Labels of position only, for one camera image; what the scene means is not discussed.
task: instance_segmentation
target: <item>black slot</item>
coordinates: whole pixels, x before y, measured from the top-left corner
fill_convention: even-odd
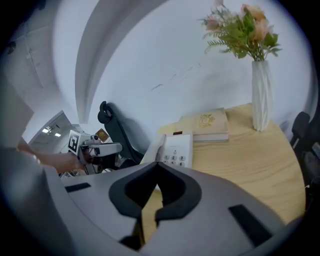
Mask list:
[[[239,204],[228,209],[255,247],[272,237],[272,234],[244,205]]]
[[[192,177],[162,162],[158,164],[157,170],[157,184],[162,193],[163,208],[155,213],[156,223],[182,219],[200,202],[200,185]]]
[[[157,185],[157,173],[153,171],[156,165],[153,162],[111,185],[109,198],[120,214],[141,218],[141,210]]]
[[[75,191],[78,191],[78,190],[83,190],[83,189],[86,189],[86,188],[89,188],[91,187],[90,184],[88,183],[80,183],[80,184],[77,184],[77,185],[72,185],[72,186],[65,186],[65,190],[70,193],[70,192],[75,192]]]

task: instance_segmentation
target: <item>pink flower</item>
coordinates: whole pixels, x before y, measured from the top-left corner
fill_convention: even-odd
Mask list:
[[[245,15],[245,9],[247,9],[249,11],[249,13],[252,15],[252,17],[256,21],[261,21],[261,20],[266,18],[265,17],[265,13],[260,9],[259,6],[243,4],[242,7],[241,7],[242,16]]]
[[[266,19],[262,19],[255,23],[253,40],[263,41],[266,35],[270,32],[271,26],[268,26]]]
[[[206,30],[215,31],[218,27],[219,22],[213,16],[210,16],[206,21]]]

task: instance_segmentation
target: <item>wooden table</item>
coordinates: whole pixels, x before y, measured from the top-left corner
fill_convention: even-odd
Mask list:
[[[226,110],[228,142],[194,142],[194,170],[227,179],[269,206],[285,224],[305,210],[305,188],[300,166],[279,126],[270,121],[266,131],[252,126],[250,104]],[[174,132],[173,125],[159,133]],[[155,211],[162,207],[155,191],[142,211],[146,239],[156,230]]]

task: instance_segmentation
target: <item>white ceiling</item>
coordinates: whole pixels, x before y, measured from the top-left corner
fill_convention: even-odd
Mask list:
[[[43,10],[20,24],[10,41],[16,43],[11,54],[1,56],[1,68],[19,96],[34,110],[58,90],[52,61],[53,20],[60,0],[46,1]]]

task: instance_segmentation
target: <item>white telephone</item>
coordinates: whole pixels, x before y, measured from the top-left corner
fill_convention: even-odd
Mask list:
[[[163,162],[167,165],[178,165],[192,168],[193,134],[192,132],[174,132],[158,134],[150,144],[141,163]]]

